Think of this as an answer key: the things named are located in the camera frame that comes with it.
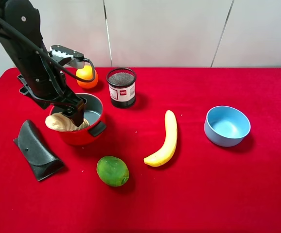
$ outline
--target black cable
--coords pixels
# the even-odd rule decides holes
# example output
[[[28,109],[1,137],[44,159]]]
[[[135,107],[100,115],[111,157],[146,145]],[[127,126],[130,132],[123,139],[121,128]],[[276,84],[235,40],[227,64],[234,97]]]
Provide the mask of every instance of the black cable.
[[[81,79],[78,76],[74,75],[73,73],[71,73],[70,71],[68,71],[67,69],[65,69],[63,66],[61,66],[57,61],[55,61],[54,59],[52,59],[51,57],[49,57],[49,55],[47,53],[45,53],[41,48],[39,48],[37,45],[35,45],[31,40],[29,40],[27,37],[25,37],[21,32],[19,32],[17,29],[15,29],[13,26],[11,26],[10,24],[8,24],[6,21],[4,21],[3,19],[0,18],[0,25],[2,25],[5,29],[7,29],[8,31],[10,31],[15,37],[17,37],[19,40],[21,40],[22,42],[24,42],[26,45],[30,46],[33,50],[36,50],[36,53],[38,52],[38,54],[40,56],[42,56],[44,59],[46,59],[48,62],[51,62],[55,67],[59,68],[60,70],[64,71],[65,73],[67,73],[68,75],[72,76],[73,78],[75,78],[76,80],[82,81],[84,83],[89,83],[91,81],[93,81],[95,79],[95,70],[94,70],[94,66],[93,63],[89,60],[88,62],[91,64],[92,66],[92,74],[93,77],[91,79],[85,80],[85,79]]]

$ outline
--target orange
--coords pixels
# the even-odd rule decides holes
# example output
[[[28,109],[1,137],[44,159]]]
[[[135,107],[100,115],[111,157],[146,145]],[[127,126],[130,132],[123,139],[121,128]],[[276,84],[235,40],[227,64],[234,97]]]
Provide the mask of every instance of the orange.
[[[77,80],[77,83],[79,86],[81,86],[83,89],[90,89],[96,86],[97,81],[98,81],[98,75],[96,70],[95,71],[95,79],[89,83],[85,83],[82,81]],[[92,67],[91,66],[84,66],[83,69],[78,69],[76,72],[76,75],[81,78],[81,79],[86,79],[89,80],[92,78],[93,73],[92,73]]]

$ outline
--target label on pencil holder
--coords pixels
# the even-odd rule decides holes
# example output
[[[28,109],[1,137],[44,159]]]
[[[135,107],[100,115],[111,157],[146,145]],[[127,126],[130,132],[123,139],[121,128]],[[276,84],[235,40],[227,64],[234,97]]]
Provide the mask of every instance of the label on pencil holder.
[[[109,91],[113,100],[126,102],[135,96],[135,83],[126,88],[115,88],[109,85]]]

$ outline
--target light blue bowl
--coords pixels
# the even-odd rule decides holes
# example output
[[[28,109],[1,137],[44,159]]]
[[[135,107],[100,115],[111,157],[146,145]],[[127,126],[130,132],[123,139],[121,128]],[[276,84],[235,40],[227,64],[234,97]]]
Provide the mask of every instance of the light blue bowl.
[[[204,123],[204,132],[208,139],[222,147],[237,145],[250,130],[248,118],[239,110],[228,106],[210,109]]]

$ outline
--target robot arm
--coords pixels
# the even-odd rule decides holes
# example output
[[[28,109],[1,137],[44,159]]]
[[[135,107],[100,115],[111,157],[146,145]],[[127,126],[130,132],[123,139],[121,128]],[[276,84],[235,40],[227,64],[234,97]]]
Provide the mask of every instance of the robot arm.
[[[83,122],[85,100],[77,97],[66,85],[65,71],[82,80],[62,66],[83,68],[90,62],[82,53],[61,45],[51,46],[47,52],[40,33],[40,14],[28,0],[0,0],[0,42],[21,74],[23,84],[20,93],[30,97],[40,107],[50,104],[62,109],[65,116],[76,126]]]

